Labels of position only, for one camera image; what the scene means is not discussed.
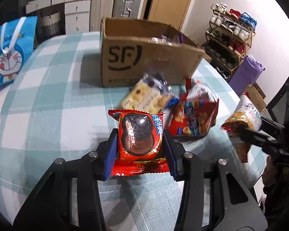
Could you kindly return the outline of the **right hand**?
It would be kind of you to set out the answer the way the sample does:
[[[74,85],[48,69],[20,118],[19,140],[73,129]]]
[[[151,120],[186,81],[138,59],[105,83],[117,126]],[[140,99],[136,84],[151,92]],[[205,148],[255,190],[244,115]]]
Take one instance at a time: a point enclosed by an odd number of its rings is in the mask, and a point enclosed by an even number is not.
[[[262,173],[263,185],[267,188],[272,187],[277,180],[289,179],[289,167],[282,167],[281,165],[276,165],[270,155],[267,156],[266,166]]]

